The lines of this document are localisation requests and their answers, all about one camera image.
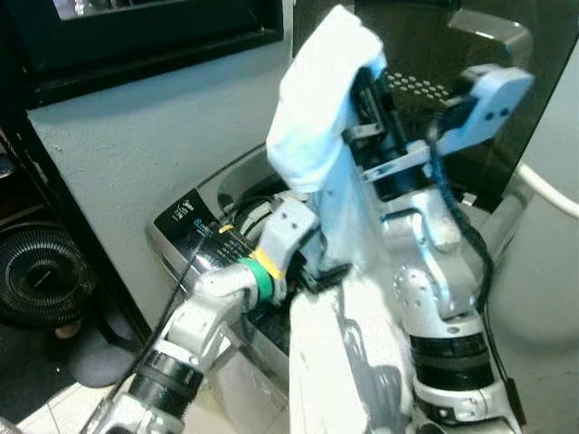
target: white cable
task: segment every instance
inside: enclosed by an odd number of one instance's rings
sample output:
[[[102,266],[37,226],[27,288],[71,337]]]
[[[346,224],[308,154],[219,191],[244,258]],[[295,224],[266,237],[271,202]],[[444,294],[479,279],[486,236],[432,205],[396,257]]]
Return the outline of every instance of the white cable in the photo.
[[[555,208],[579,220],[579,203],[572,201],[560,193],[528,165],[519,163],[517,166],[517,175],[519,175],[535,193],[551,203]]]

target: black cable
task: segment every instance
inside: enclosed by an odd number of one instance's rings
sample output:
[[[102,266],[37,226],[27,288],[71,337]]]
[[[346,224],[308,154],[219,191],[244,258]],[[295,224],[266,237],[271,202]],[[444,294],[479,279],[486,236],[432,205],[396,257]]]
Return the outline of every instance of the black cable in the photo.
[[[441,197],[448,209],[452,219],[459,227],[460,233],[465,238],[467,243],[475,250],[475,252],[480,256],[483,262],[483,278],[480,286],[479,298],[477,299],[477,310],[483,320],[483,325],[485,332],[487,334],[487,340],[489,341],[489,350],[492,354],[495,363],[497,365],[498,374],[500,379],[504,382],[508,382],[507,370],[498,353],[498,348],[495,343],[494,334],[490,326],[489,318],[489,294],[490,287],[492,284],[493,275],[495,272],[495,263],[489,254],[487,245],[480,235],[480,233],[473,228],[470,223],[465,218],[464,214],[458,207],[452,190],[449,187],[448,178],[444,171],[444,166],[442,163],[442,158],[438,150],[438,143],[442,136],[442,126],[441,117],[435,118],[431,124],[428,126],[426,131],[426,144],[430,148],[431,155],[431,168],[432,168],[432,179],[436,183],[439,191],[441,192]]]
[[[441,192],[446,208],[456,225],[459,227],[460,233],[483,262],[483,278],[480,286],[479,298],[477,299],[477,310],[482,313],[489,300],[490,285],[495,271],[495,263],[490,257],[484,239],[467,221],[454,199],[452,189],[449,187],[448,177],[444,171],[442,158],[438,150],[438,142],[442,135],[440,119],[440,117],[435,118],[426,131],[426,144],[429,146],[431,154],[432,179]]]
[[[125,371],[122,378],[115,384],[115,387],[113,387],[110,390],[110,392],[107,394],[107,398],[106,398],[107,401],[112,401],[114,399],[115,395],[117,395],[117,393],[119,393],[119,390],[122,387],[122,385],[128,380],[128,377],[130,377],[141,366],[141,364],[143,362],[145,362],[145,360],[147,359],[147,357],[148,357],[148,355],[153,347],[153,344],[155,344],[158,337],[163,332],[163,328],[165,327],[166,321],[169,319],[170,315],[173,313],[172,307],[173,307],[173,304],[176,302],[177,294],[179,294],[179,289],[181,288],[181,285],[183,284],[183,281],[185,280],[185,276],[187,275],[187,273],[191,269],[191,265],[193,264],[193,261],[195,260],[195,258],[197,256],[197,252],[199,251],[199,249],[201,249],[201,246],[203,245],[207,236],[208,236],[207,234],[204,234],[203,237],[201,238],[201,240],[199,240],[199,242],[197,243],[197,245],[193,249],[193,252],[191,253],[191,257],[189,258],[189,261],[187,261],[187,265],[185,267],[185,270],[183,271],[183,273],[181,273],[181,276],[179,277],[179,280],[177,281],[177,284],[176,284],[175,289],[173,291],[173,295],[165,304],[165,307],[163,309],[163,313],[161,314],[161,317],[159,319],[159,322],[157,323],[157,326],[155,327],[155,330],[153,330],[151,335],[148,337],[147,342],[145,343],[145,346],[143,347],[143,349],[141,350],[139,355],[135,358],[135,360],[133,360],[133,362],[128,367],[128,369]]]

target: black fan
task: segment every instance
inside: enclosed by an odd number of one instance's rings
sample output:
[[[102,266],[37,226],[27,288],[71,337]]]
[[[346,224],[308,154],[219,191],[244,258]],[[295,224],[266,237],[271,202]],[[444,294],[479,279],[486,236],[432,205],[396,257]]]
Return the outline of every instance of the black fan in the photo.
[[[49,222],[0,231],[0,321],[63,326],[79,319],[96,279],[68,233]]]

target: textured wall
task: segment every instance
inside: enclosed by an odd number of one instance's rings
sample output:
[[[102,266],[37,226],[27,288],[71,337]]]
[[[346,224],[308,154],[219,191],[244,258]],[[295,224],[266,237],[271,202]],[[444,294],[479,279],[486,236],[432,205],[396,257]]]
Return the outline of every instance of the textured wall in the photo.
[[[150,324],[168,295],[144,227],[232,158],[263,143],[290,63],[283,42],[30,112],[105,251]]]
[[[579,45],[523,160],[579,200]],[[535,197],[497,275],[498,346],[528,433],[579,432],[579,222]]]

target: white towel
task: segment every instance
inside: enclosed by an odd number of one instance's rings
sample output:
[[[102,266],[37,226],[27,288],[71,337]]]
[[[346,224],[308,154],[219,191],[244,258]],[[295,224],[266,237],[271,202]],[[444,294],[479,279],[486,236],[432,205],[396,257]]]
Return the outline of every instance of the white towel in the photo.
[[[292,190],[319,190],[344,145],[349,91],[361,66],[385,66],[382,42],[336,6],[299,50],[280,84],[267,137],[268,158]]]
[[[284,76],[267,138],[268,158],[289,187],[313,193],[309,203],[327,246],[302,251],[310,269],[355,264],[342,285],[343,303],[342,289],[334,288],[300,294],[291,307],[292,434],[397,434],[412,405],[408,344],[384,301],[392,279],[372,274],[388,270],[380,231],[372,228],[379,220],[341,138],[356,121],[349,91],[362,66],[375,76],[385,68],[382,42],[337,6]]]

